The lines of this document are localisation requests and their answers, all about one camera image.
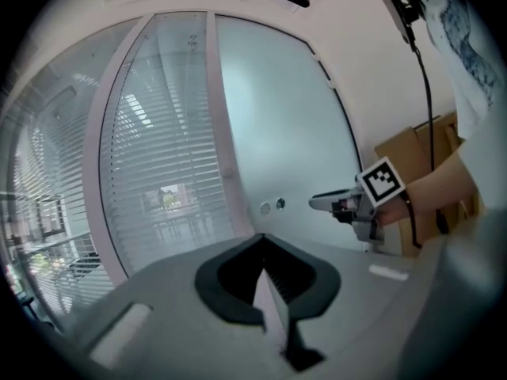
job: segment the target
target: sleeve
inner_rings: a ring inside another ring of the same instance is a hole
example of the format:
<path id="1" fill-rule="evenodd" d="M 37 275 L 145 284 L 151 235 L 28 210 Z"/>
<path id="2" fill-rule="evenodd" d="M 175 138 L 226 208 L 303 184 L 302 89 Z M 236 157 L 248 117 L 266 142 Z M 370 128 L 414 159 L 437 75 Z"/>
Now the sleeve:
<path id="1" fill-rule="evenodd" d="M 475 114 L 467 96 L 459 89 L 453 78 L 451 79 L 451 85 L 458 114 L 458 136 L 469 139 L 480 124 L 480 119 Z"/>
<path id="2" fill-rule="evenodd" d="M 490 111 L 459 156 L 489 210 L 507 209 L 507 101 Z"/>

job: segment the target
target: black cable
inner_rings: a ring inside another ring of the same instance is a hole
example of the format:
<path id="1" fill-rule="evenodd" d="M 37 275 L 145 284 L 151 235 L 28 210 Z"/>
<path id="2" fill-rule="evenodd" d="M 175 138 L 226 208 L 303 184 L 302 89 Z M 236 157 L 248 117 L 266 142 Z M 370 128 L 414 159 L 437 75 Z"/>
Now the black cable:
<path id="1" fill-rule="evenodd" d="M 421 52 L 419 48 L 417 48 L 414 44 L 414 53 L 417 56 L 417 61 L 419 62 L 419 66 L 421 67 L 422 78 L 425 82 L 425 91 L 426 91 L 426 101 L 428 103 L 428 123 L 429 123 L 429 162 L 431 165 L 431 171 L 435 170 L 435 142 L 434 142 L 434 131 L 433 131 L 433 103 L 431 98 L 431 89 L 429 87 L 428 75 L 426 74 L 425 65 L 422 62 Z M 449 226 L 447 224 L 447 219 L 441 210 L 436 210 L 436 227 L 440 231 L 441 234 L 447 235 L 449 233 Z"/>
<path id="2" fill-rule="evenodd" d="M 422 248 L 422 246 L 419 242 L 417 242 L 414 207 L 412 207 L 412 201 L 410 200 L 409 193 L 407 193 L 406 190 L 403 190 L 403 192 L 401 192 L 399 196 L 402 198 L 403 201 L 405 201 L 406 208 L 408 208 L 409 210 L 410 227 L 412 228 L 412 245 L 420 249 Z"/>
<path id="3" fill-rule="evenodd" d="M 431 164 L 431 171 L 435 170 L 435 143 L 433 141 L 433 103 L 431 99 L 431 89 L 429 88 L 428 75 L 426 74 L 425 65 L 422 62 L 421 52 L 419 48 L 414 47 L 414 53 L 417 56 L 417 61 L 421 67 L 422 78 L 425 81 L 426 101 L 428 102 L 428 122 L 429 122 L 429 160 Z"/>

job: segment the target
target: metal frame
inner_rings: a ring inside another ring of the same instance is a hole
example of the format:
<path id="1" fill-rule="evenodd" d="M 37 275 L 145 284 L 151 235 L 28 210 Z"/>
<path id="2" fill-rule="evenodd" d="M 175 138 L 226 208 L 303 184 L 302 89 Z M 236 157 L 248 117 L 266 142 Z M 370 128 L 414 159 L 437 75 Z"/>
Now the metal frame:
<path id="1" fill-rule="evenodd" d="M 154 14 L 141 17 L 112 56 L 102 75 L 100 85 L 93 97 L 88 122 L 86 125 L 85 142 L 82 155 L 82 191 L 85 201 L 86 217 L 93 244 L 97 250 L 104 269 L 115 286 L 122 284 L 128 276 L 112 243 L 105 212 L 102 206 L 100 178 L 101 132 L 105 109 L 116 76 L 138 36 L 147 26 Z"/>
<path id="2" fill-rule="evenodd" d="M 231 122 L 223 88 L 215 13 L 212 11 L 208 11 L 206 20 L 206 72 L 208 108 L 213 123 L 216 153 L 222 175 L 223 191 L 230 210 L 232 229 L 236 237 L 248 237 L 253 235 L 255 230 L 250 224 L 247 202 L 234 151 Z"/>
<path id="3" fill-rule="evenodd" d="M 42 216 L 40 215 L 40 203 L 56 203 L 56 213 L 58 214 L 58 221 L 61 228 L 57 230 L 44 231 L 44 224 L 42 223 Z M 62 211 L 62 200 L 61 199 L 36 199 L 36 213 L 37 213 L 37 222 L 40 228 L 40 232 L 42 234 L 42 242 L 46 242 L 46 238 L 52 237 L 53 235 L 64 234 L 66 232 L 65 222 L 63 220 L 63 211 Z"/>
<path id="4" fill-rule="evenodd" d="M 112 83 L 112 87 L 111 87 L 111 90 L 109 93 L 109 97 L 108 97 L 107 103 L 104 108 L 100 136 L 102 136 L 102 127 L 103 127 L 103 123 L 104 123 L 105 113 L 108 111 L 109 106 L 110 105 L 114 106 L 115 112 L 117 110 L 116 107 L 117 107 L 117 103 L 120 101 L 121 92 L 122 92 L 123 86 L 124 86 L 124 81 L 128 76 L 128 72 L 131 69 L 131 66 L 132 66 L 132 63 L 134 62 L 135 57 L 137 56 L 137 52 L 138 52 L 139 48 L 143 44 L 144 37 L 146 35 L 148 35 L 150 32 L 149 28 L 151 26 L 151 20 L 153 19 L 153 17 L 154 17 L 154 15 L 151 16 L 151 18 L 148 20 L 147 24 L 144 26 L 143 30 L 135 38 L 134 43 L 132 44 L 132 46 L 128 50 L 128 53 L 124 57 L 124 60 L 122 62 L 122 65 L 120 67 L 118 74 L 114 78 L 114 81 Z M 101 166 L 100 150 L 99 150 L 97 162 L 99 163 L 99 180 L 101 180 L 101 167 L 102 166 Z M 104 202 L 102 200 L 101 200 L 101 206 L 102 206 L 102 210 L 104 212 L 104 218 L 105 218 Z M 130 266 L 130 264 L 126 263 L 126 261 L 128 261 L 128 256 L 121 247 L 117 248 L 116 246 L 114 246 L 113 235 L 111 234 L 111 231 L 109 230 L 109 225 L 107 225 L 107 219 L 106 219 L 105 223 L 106 223 L 106 226 L 108 227 L 109 238 L 111 240 L 111 246 L 114 248 L 116 256 L 118 257 L 118 259 L 122 265 L 125 275 L 127 277 L 129 277 L 132 274 L 134 274 L 134 272 L 133 272 L 132 266 Z"/>

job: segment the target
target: window blind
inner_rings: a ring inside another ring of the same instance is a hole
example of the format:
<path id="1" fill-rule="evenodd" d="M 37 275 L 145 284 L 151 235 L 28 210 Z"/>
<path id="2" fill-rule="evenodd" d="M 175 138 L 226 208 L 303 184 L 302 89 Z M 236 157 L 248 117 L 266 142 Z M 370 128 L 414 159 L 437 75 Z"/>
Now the window blind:
<path id="1" fill-rule="evenodd" d="M 82 149 L 101 76 L 136 22 L 100 31 L 52 60 L 2 124 L 11 148 L 1 160 L 4 263 L 62 329 L 113 289 L 86 220 Z"/>
<path id="2" fill-rule="evenodd" d="M 233 238 L 208 111 L 205 13 L 154 16 L 115 81 L 101 194 L 128 274 Z"/>

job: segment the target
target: forearm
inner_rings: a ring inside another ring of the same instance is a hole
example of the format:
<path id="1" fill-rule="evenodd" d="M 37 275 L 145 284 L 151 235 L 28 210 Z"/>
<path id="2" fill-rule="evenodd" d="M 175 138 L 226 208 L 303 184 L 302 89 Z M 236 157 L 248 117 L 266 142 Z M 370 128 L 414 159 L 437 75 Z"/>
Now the forearm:
<path id="1" fill-rule="evenodd" d="M 408 184 L 406 190 L 415 213 L 424 214 L 466 199 L 477 188 L 455 152 L 433 173 Z"/>

